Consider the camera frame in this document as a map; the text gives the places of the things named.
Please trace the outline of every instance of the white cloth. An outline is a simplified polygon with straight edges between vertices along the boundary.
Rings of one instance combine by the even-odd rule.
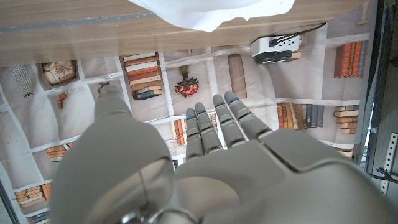
[[[288,12],[294,0],[129,0],[151,10],[166,22],[187,29],[211,32],[237,17],[274,16]]]

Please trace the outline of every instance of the robot finger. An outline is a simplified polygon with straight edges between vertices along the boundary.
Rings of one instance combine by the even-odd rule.
[[[221,130],[223,132],[227,147],[232,148],[245,143],[245,138],[241,130],[239,130],[235,119],[231,116],[223,97],[219,94],[216,94],[213,97],[213,104],[216,109],[218,121],[220,122]]]
[[[259,139],[272,130],[254,115],[232,91],[224,95],[225,101],[249,139]]]
[[[205,153],[211,153],[214,151],[222,150],[223,147],[218,139],[217,133],[207,115],[205,106],[202,103],[195,105],[196,118],[198,121],[199,131],[203,148]]]
[[[187,158],[189,160],[194,157],[205,155],[203,144],[201,142],[200,130],[198,126],[195,110],[188,108],[187,115]]]

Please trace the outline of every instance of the robotic hand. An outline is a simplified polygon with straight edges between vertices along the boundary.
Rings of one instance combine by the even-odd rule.
[[[175,172],[156,129],[115,87],[99,92],[53,180],[52,223],[394,223],[361,170],[298,131],[272,131],[230,91],[213,98],[228,150],[197,103]]]

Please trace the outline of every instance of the wooden table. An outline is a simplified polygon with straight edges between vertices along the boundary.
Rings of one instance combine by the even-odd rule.
[[[207,33],[175,27],[127,0],[4,0],[0,66],[251,43],[307,30],[363,2],[296,0],[286,14],[237,18]]]

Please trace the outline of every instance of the bookshelf backdrop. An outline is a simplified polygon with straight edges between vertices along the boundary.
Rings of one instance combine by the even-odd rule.
[[[297,60],[267,65],[256,64],[250,45],[243,44],[0,68],[0,179],[20,222],[48,222],[53,175],[71,143],[93,122],[101,82],[116,86],[135,119],[157,128],[175,164],[185,158],[185,110],[198,101],[224,144],[211,97],[228,90],[238,92],[270,128],[297,129],[350,157],[367,81],[360,65],[366,64],[369,29],[339,35],[331,30],[336,29],[327,24],[306,34]],[[335,69],[344,56],[339,49],[348,45],[350,77],[342,75],[343,67]],[[182,73],[198,81],[187,97],[175,91]],[[188,86],[185,91],[192,91]]]

